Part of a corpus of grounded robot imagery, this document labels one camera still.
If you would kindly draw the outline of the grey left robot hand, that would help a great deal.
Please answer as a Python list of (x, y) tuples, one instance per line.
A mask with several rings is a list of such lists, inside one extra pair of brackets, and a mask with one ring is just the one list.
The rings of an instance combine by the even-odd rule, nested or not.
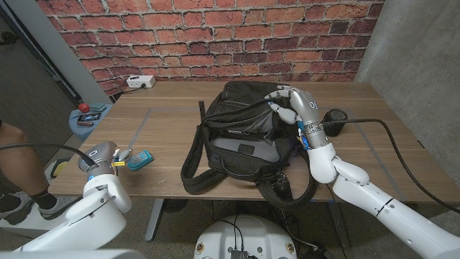
[(87, 150), (85, 154), (91, 158), (95, 165), (88, 165), (82, 158), (78, 160), (79, 168), (90, 175), (118, 174), (118, 170), (112, 165), (113, 162), (128, 162), (132, 156), (132, 149), (120, 150), (112, 141), (105, 141)]

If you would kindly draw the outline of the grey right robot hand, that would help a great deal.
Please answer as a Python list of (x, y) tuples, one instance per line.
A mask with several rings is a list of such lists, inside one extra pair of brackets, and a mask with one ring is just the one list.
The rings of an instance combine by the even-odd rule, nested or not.
[[(287, 98), (293, 109), (282, 108), (274, 101), (270, 101), (270, 99), (281, 98)], [(288, 85), (279, 85), (276, 91), (266, 95), (264, 99), (270, 108), (278, 113), (281, 120), (288, 124), (302, 121), (304, 125), (308, 125), (320, 121), (318, 107), (313, 97), (306, 91)]]

